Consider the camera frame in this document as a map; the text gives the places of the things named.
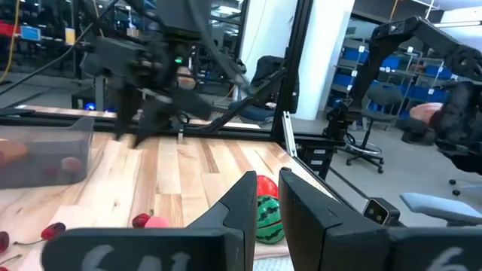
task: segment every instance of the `floor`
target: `floor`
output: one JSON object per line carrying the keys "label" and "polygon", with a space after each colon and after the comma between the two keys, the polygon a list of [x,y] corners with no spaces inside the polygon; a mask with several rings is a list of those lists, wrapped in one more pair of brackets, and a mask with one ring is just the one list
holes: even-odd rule
{"label": "floor", "polygon": [[[0,106],[42,91],[50,93],[27,103],[69,108],[70,93],[82,87],[88,87],[88,85],[88,82],[84,82],[82,86],[78,87],[72,80],[53,82],[49,78],[36,78],[31,85],[20,85],[3,96],[0,99]],[[218,101],[220,97],[212,96],[209,99]],[[227,105],[228,102],[224,100],[218,104]],[[319,133],[326,126],[326,122],[321,116],[315,121],[293,119],[292,124],[295,132]],[[352,134],[358,139],[364,135],[363,132],[352,132]],[[452,187],[448,184],[448,180],[451,178],[471,180],[462,181],[461,184],[476,184],[478,181],[482,181],[482,177],[459,171],[447,158],[439,154],[435,147],[408,145],[403,143],[400,138],[401,132],[396,128],[387,132],[375,128],[371,135],[370,141],[383,149],[386,164],[385,172],[382,175],[378,174],[372,165],[363,161],[355,161],[351,166],[346,166],[347,155],[341,152],[335,156],[332,167],[368,196],[383,197],[400,209],[401,221],[407,226],[444,226],[445,222],[411,213],[399,198],[400,193],[403,192],[427,193],[433,196],[459,199],[482,211],[482,199],[477,201],[477,198],[465,197],[464,194],[455,197],[451,193]],[[330,173],[327,182],[360,211],[363,209],[365,200],[336,175]]]}

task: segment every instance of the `light wood tabletop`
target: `light wood tabletop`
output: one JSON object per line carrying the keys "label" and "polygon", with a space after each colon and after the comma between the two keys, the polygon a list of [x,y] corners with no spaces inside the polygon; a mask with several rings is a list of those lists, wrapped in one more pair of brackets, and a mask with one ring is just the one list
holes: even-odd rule
{"label": "light wood tabletop", "polygon": [[[60,109],[51,109],[61,113]],[[77,227],[131,227],[140,213],[165,217],[170,227],[185,227],[219,200],[246,171],[255,170],[278,181],[287,166],[331,196],[278,144],[241,140],[159,137],[129,148],[133,137],[120,142],[95,132],[89,174],[69,186],[0,190],[0,231],[14,241],[31,242],[49,224]],[[44,243],[11,245],[0,262],[22,258],[9,270],[42,270]]]}

